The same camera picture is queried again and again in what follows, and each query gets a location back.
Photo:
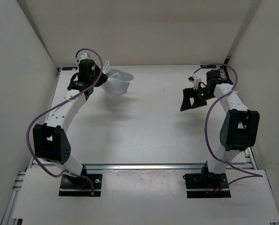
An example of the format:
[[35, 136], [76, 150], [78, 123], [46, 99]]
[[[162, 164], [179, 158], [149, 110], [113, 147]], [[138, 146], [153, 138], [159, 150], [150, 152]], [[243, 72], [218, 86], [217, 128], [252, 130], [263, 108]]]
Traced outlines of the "white fabric skirt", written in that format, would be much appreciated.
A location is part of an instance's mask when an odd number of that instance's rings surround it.
[[103, 73], [107, 76], [107, 81], [100, 87], [111, 96], [126, 94], [130, 82], [134, 79], [134, 76], [130, 73], [111, 68], [109, 61], [104, 64]]

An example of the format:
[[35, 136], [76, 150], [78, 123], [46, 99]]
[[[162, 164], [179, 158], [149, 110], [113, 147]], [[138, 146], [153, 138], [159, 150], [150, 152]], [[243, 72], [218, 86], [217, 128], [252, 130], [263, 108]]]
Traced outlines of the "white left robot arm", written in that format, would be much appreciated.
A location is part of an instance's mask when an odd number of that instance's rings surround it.
[[93, 93], [101, 72], [94, 60], [79, 60], [78, 72], [72, 76], [67, 87], [65, 104], [56, 106], [44, 124], [36, 124], [32, 130], [34, 155], [38, 164], [41, 164], [40, 159], [53, 163], [72, 176], [71, 181], [78, 188], [87, 184], [88, 176], [83, 173], [83, 164], [72, 156], [66, 133], [78, 110]]

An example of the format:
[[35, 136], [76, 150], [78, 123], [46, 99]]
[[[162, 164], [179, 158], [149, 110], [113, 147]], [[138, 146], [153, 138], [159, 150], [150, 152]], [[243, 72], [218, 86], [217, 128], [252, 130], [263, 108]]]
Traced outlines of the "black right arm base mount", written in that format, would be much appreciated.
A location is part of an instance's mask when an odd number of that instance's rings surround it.
[[215, 174], [203, 166], [200, 173], [183, 175], [187, 198], [230, 198], [228, 180], [225, 173]]

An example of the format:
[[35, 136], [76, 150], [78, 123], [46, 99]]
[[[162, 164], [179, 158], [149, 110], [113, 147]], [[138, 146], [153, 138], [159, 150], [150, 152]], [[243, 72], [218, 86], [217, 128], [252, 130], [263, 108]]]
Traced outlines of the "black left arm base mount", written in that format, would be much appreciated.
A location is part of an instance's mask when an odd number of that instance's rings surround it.
[[101, 173], [87, 173], [83, 175], [92, 181], [94, 192], [87, 179], [63, 174], [59, 186], [59, 196], [100, 197], [103, 175]]

